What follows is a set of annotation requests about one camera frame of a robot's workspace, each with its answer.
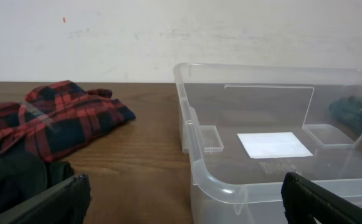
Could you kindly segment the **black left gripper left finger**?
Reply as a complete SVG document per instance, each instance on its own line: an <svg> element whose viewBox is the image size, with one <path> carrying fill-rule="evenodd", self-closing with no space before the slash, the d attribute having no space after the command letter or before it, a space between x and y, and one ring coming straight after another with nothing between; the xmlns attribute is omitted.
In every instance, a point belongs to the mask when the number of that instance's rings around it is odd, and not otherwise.
<svg viewBox="0 0 362 224"><path fill-rule="evenodd" d="M82 224L91 202L87 175L74 175L0 214L0 224Z"/></svg>

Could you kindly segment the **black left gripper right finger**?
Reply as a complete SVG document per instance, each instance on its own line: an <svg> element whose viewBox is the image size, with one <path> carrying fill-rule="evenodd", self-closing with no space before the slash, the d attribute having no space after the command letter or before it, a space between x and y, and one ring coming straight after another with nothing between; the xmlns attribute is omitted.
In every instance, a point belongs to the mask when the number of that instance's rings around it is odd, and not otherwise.
<svg viewBox="0 0 362 224"><path fill-rule="evenodd" d="M294 172L286 173L281 195L288 224L362 224L362 208Z"/></svg>

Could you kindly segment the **dark green garment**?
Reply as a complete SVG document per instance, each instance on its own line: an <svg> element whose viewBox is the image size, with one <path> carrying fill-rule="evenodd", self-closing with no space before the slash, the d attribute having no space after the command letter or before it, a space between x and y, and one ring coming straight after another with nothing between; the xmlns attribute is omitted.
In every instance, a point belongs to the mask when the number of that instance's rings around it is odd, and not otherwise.
<svg viewBox="0 0 362 224"><path fill-rule="evenodd" d="M329 112L335 121L346 126L355 135L362 135L362 98L340 98L330 104Z"/></svg>

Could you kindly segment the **white label in container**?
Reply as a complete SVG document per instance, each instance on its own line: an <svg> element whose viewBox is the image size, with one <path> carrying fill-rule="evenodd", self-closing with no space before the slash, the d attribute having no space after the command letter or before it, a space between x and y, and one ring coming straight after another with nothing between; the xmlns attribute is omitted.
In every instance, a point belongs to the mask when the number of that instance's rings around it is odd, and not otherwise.
<svg viewBox="0 0 362 224"><path fill-rule="evenodd" d="M291 132L238 133L245 151L252 159L310 157L313 154Z"/></svg>

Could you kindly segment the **clear plastic storage container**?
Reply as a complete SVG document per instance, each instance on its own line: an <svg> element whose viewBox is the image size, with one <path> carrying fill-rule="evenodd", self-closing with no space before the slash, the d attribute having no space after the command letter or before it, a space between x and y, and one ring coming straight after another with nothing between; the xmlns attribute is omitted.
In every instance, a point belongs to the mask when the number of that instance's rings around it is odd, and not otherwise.
<svg viewBox="0 0 362 224"><path fill-rule="evenodd" d="M362 208L362 135L329 112L362 98L362 70L180 63L174 80L194 223L285 223L288 172ZM313 156L252 159L237 136L286 132Z"/></svg>

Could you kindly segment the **black crumpled garment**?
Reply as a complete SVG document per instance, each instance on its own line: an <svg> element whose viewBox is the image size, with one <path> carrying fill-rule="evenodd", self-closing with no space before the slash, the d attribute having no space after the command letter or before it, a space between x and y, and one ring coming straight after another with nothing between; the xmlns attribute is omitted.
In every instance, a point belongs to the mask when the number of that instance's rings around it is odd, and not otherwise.
<svg viewBox="0 0 362 224"><path fill-rule="evenodd" d="M30 152L0 156L0 214L73 175L69 162L46 162Z"/></svg>

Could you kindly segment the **red plaid flannel shirt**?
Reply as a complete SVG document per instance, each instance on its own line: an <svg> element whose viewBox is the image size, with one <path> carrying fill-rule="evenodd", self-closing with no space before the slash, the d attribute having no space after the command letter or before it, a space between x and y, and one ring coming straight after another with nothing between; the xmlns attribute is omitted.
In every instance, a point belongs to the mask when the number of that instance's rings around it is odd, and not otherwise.
<svg viewBox="0 0 362 224"><path fill-rule="evenodd" d="M134 120L112 94L66 80L39 86L24 101L0 103L0 156L30 152L56 161Z"/></svg>

